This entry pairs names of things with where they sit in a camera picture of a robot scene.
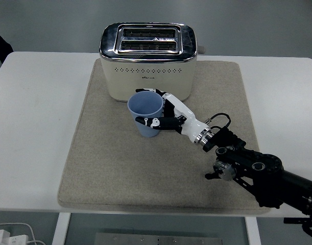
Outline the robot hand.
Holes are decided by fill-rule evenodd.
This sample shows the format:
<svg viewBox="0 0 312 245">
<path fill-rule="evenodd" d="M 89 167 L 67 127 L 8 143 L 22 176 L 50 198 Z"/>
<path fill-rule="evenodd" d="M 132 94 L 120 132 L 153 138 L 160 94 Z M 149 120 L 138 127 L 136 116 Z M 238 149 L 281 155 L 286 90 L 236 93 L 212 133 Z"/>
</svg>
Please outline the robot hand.
<svg viewBox="0 0 312 245">
<path fill-rule="evenodd" d="M 177 97 L 169 92 L 159 89 L 138 88 L 137 93 L 150 91 L 163 99 L 163 117 L 139 116 L 136 122 L 155 130 L 175 130 L 179 134 L 186 135 L 194 144 L 204 145 L 212 137 L 210 127 L 199 121 L 195 114 Z"/>
</svg>

